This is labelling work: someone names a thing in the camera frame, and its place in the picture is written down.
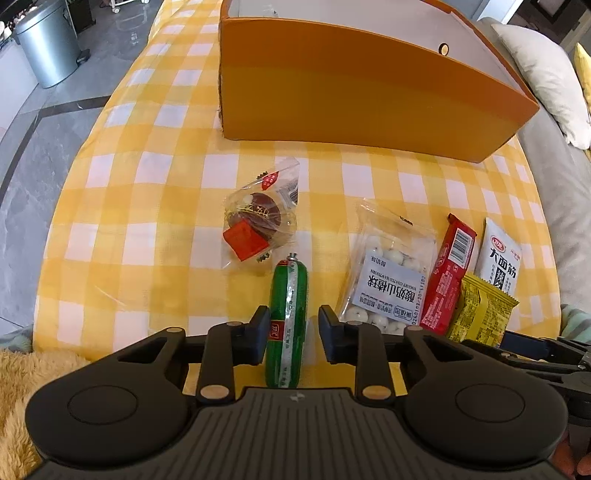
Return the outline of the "person's right hand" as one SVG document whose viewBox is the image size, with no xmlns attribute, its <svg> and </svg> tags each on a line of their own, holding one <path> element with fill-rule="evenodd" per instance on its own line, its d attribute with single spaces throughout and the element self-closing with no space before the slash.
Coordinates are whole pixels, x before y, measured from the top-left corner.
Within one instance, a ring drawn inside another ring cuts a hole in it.
<svg viewBox="0 0 591 480">
<path fill-rule="evenodd" d="M 591 475 L 590 454 L 577 459 L 571 447 L 568 434 L 563 436 L 561 442 L 556 447 L 551 463 L 569 479 L 574 479 L 577 475 Z"/>
</svg>

